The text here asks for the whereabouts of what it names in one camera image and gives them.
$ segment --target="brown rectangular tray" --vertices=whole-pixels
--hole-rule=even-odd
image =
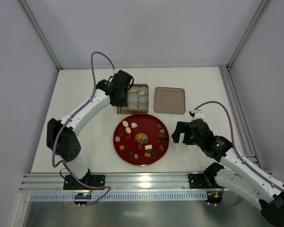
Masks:
[[[185,113],[185,90],[182,88],[157,87],[154,111],[163,114]]]

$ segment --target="small white block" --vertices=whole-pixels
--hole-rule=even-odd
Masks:
[[[137,128],[137,127],[138,127],[138,125],[135,122],[133,122],[132,123],[132,128],[134,129],[134,128]]]
[[[126,127],[125,131],[127,132],[127,134],[131,134],[132,130],[131,128]]]
[[[128,122],[127,122],[127,121],[122,121],[122,125],[123,125],[124,127],[128,127]]]
[[[150,150],[150,149],[152,149],[152,145],[146,145],[145,146],[145,150]]]

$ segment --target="white table surface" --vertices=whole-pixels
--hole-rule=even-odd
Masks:
[[[216,100],[225,104],[230,111],[219,69],[214,68],[149,68],[123,69],[130,73],[135,83],[149,86],[149,114],[159,118],[167,127],[169,135],[175,130],[177,121],[189,122],[192,118],[188,111],[197,105]],[[112,70],[95,70],[96,80],[108,79]],[[155,113],[153,110],[154,90],[156,87],[178,87],[185,90],[186,113],[184,115]],[[46,146],[46,125],[51,118],[61,119],[75,109],[93,89],[91,70],[61,70],[44,123],[42,135],[35,156],[32,173],[56,173],[63,166],[52,167],[51,150]],[[229,140],[230,129],[226,114],[216,104],[201,108],[206,122],[215,135]],[[113,147],[113,133],[119,122],[128,115],[116,114],[115,107],[107,107],[98,113],[78,136],[81,144],[80,155],[91,172],[188,172],[203,171],[213,160],[206,157],[197,146],[174,144],[170,140],[169,148],[158,162],[149,166],[133,166],[123,161]],[[234,130],[237,147],[241,149],[237,130]]]

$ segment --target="white panel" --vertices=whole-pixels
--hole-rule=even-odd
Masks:
[[[263,165],[284,182],[284,0],[271,1],[232,75]]]
[[[64,68],[227,64],[260,0],[28,0]],[[97,67],[107,67],[102,58]]]
[[[197,105],[217,100],[230,110],[227,96],[218,67],[215,68],[152,68],[124,69],[134,77],[137,84],[149,86],[149,114],[158,117],[166,126],[169,135],[175,130],[177,121],[191,121],[188,110]],[[107,79],[112,70],[96,70],[97,81]],[[166,114],[153,110],[156,87],[180,87],[185,90],[186,113]],[[61,70],[48,110],[41,139],[37,149],[32,172],[57,173],[62,166],[52,167],[52,152],[46,146],[47,122],[51,118],[60,119],[78,106],[93,89],[91,70]],[[201,107],[205,112],[206,122],[216,135],[230,139],[229,123],[224,110],[215,104]],[[127,115],[116,114],[116,107],[109,106],[99,112],[83,128],[78,140],[81,144],[80,155],[91,172],[126,173],[126,172],[189,172],[204,171],[214,160],[197,146],[174,144],[169,140],[169,148],[158,162],[148,166],[134,166],[124,162],[113,147],[113,134],[116,126]],[[237,131],[234,129],[238,149],[241,150]]]
[[[57,73],[19,3],[0,0],[0,227],[14,217]]]

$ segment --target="white wall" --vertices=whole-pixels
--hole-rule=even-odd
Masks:
[[[64,69],[227,64],[260,1],[27,0]]]
[[[284,181],[284,0],[271,1],[231,72],[264,166]]]
[[[30,171],[57,69],[16,0],[0,0],[0,227]]]

